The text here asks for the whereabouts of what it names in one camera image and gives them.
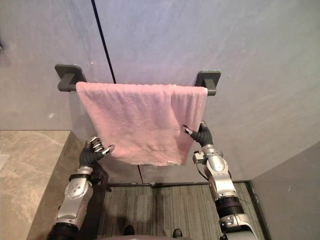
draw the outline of black shoe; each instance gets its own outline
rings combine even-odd
[[[173,237],[174,239],[176,239],[176,238],[178,238],[178,237],[182,237],[182,231],[181,231],[179,228],[175,229],[175,230],[173,231],[172,237]]]
[[[135,235],[134,227],[132,225],[126,226],[124,231],[123,231],[123,235],[124,236]]]

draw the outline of wall mount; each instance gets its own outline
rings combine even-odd
[[[205,87],[208,89],[208,96],[214,96],[217,93],[217,85],[220,79],[220,71],[200,71],[196,76],[196,87]]]
[[[87,81],[81,67],[78,65],[57,64],[54,69],[60,77],[58,89],[61,92],[76,91],[77,82]]]

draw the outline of towel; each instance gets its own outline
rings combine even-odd
[[[205,87],[77,82],[76,91],[106,147],[122,162],[184,165],[206,104]]]

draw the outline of gray wall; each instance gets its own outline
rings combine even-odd
[[[203,69],[222,71],[203,119],[234,180],[259,176],[319,141],[320,1],[96,5],[118,83],[191,86]],[[77,94],[58,92],[53,70],[78,64],[90,82],[112,83],[90,1],[2,0],[0,36],[0,130],[72,130],[82,141],[92,135]],[[110,168],[119,176],[127,169]],[[191,154],[187,166],[141,170],[146,183],[202,181]]]
[[[320,140],[319,0],[96,4],[117,83],[191,86],[200,70],[221,70],[203,119],[234,180]],[[146,182],[203,181],[191,154],[187,166],[140,168]]]
[[[1,0],[0,42],[0,130],[72,130],[82,142],[96,134],[77,93],[58,91],[54,70],[77,64],[88,82],[113,83],[90,1]],[[111,182],[141,182],[136,166],[102,164]]]
[[[320,142],[252,180],[272,240],[319,239]]]

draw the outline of gray carpet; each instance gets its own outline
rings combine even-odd
[[[236,183],[235,188],[259,240],[264,240],[245,184]],[[122,235],[131,224],[137,235],[171,236],[180,228],[193,240],[218,240],[218,221],[207,185],[113,187],[105,196],[98,238]]]

